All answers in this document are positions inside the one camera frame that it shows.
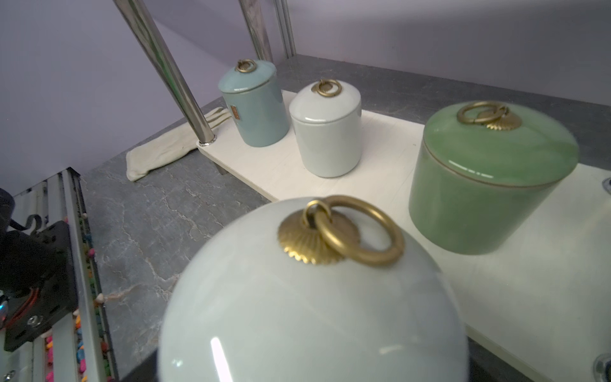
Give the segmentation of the large white tea canister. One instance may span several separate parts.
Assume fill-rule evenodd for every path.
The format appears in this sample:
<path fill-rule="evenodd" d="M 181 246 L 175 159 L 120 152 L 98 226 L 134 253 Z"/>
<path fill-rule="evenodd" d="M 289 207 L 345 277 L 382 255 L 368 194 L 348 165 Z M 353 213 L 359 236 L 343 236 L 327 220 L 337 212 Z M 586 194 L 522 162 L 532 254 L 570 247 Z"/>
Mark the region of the large white tea canister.
<path fill-rule="evenodd" d="M 465 325 L 439 266 L 408 233 L 382 267 L 306 264 L 278 241 L 305 197 L 264 205 L 186 267 L 158 347 L 163 381 L 466 381 Z"/>

